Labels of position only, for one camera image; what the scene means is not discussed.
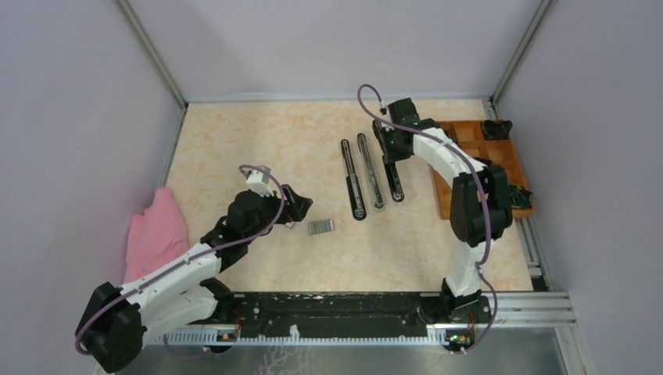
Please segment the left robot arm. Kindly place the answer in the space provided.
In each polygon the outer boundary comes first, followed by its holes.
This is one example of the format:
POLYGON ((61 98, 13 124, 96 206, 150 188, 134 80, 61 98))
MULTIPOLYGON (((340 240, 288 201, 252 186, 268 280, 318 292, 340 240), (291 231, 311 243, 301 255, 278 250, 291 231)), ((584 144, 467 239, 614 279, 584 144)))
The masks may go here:
POLYGON ((267 195, 238 193, 215 227, 175 260, 136 280, 99 285, 75 330, 75 347, 107 372, 132 363, 152 340, 187 324, 225 323, 234 295, 216 279, 276 224, 303 221, 314 201, 287 184, 267 195))

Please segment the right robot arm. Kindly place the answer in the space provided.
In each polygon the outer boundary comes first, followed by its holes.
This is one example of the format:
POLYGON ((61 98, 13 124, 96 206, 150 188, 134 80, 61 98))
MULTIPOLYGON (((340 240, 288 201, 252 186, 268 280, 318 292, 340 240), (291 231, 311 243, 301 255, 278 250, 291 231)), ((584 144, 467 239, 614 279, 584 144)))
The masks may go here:
POLYGON ((426 161, 451 188, 449 221, 459 248, 436 312, 450 322, 477 316, 487 302, 482 266, 493 242, 513 223, 506 171, 466 153, 436 121, 422 119, 410 98, 381 104, 379 112, 372 128, 393 200, 404 199, 396 164, 412 156, 426 161))

